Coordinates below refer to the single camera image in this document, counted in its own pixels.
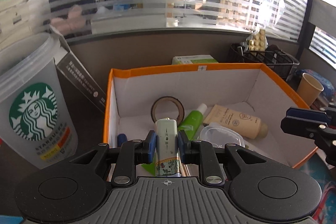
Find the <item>green tube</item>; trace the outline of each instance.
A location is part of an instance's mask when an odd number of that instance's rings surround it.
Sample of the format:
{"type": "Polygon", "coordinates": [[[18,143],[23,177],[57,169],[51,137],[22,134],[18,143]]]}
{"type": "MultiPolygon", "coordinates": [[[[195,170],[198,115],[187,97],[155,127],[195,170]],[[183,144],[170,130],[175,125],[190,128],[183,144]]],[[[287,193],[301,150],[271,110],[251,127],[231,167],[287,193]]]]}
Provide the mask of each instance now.
{"type": "Polygon", "coordinates": [[[203,115],[207,108],[208,107],[205,104],[201,104],[196,110],[190,112],[184,121],[178,126],[177,130],[184,130],[188,139],[190,141],[193,140],[197,129],[203,122],[203,115]]]}

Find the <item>pink plush toy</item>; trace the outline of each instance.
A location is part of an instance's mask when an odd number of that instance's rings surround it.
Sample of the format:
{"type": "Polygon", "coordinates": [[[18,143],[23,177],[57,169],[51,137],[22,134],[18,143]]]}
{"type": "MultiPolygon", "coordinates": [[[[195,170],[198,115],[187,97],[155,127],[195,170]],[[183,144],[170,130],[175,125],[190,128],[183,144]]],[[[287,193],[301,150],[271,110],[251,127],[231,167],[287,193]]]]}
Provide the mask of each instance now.
{"type": "Polygon", "coordinates": [[[67,35],[85,26],[86,19],[82,16],[82,8],[78,5],[73,6],[68,12],[68,18],[52,18],[50,24],[61,34],[67,35]]]}

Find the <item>black basket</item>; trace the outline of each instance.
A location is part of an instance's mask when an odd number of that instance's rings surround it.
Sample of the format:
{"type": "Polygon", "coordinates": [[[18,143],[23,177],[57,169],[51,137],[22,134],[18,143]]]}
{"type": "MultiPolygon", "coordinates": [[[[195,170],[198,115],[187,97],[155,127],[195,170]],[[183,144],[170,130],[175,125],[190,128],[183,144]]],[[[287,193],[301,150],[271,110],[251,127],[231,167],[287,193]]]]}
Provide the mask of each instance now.
{"type": "Polygon", "coordinates": [[[293,66],[293,60],[287,54],[282,51],[246,51],[241,56],[237,51],[239,46],[240,44],[231,44],[228,63],[264,63],[283,80],[287,79],[293,66]]]}

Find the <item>starbucks cup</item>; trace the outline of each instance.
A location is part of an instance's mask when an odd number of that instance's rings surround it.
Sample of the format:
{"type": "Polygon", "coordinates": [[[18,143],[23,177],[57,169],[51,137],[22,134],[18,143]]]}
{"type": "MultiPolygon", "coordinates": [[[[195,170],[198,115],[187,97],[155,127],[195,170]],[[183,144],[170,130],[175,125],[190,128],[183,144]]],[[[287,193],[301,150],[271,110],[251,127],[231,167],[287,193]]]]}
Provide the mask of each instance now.
{"type": "Polygon", "coordinates": [[[38,168],[73,155],[78,143],[56,73],[59,49],[41,33],[0,51],[0,139],[38,168]]]}
{"type": "Polygon", "coordinates": [[[304,72],[297,89],[297,94],[307,103],[307,105],[311,106],[323,89],[322,84],[317,79],[304,72]]]}

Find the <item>starbucks logo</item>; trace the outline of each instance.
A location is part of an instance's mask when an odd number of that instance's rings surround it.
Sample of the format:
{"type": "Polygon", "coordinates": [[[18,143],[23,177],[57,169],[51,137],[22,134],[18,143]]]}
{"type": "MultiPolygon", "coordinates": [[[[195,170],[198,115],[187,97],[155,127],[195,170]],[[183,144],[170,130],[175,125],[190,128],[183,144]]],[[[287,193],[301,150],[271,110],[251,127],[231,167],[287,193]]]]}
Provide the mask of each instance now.
{"type": "Polygon", "coordinates": [[[56,125],[57,103],[52,88],[36,83],[21,92],[9,110],[9,123],[16,134],[30,141],[50,135],[56,125]]]}

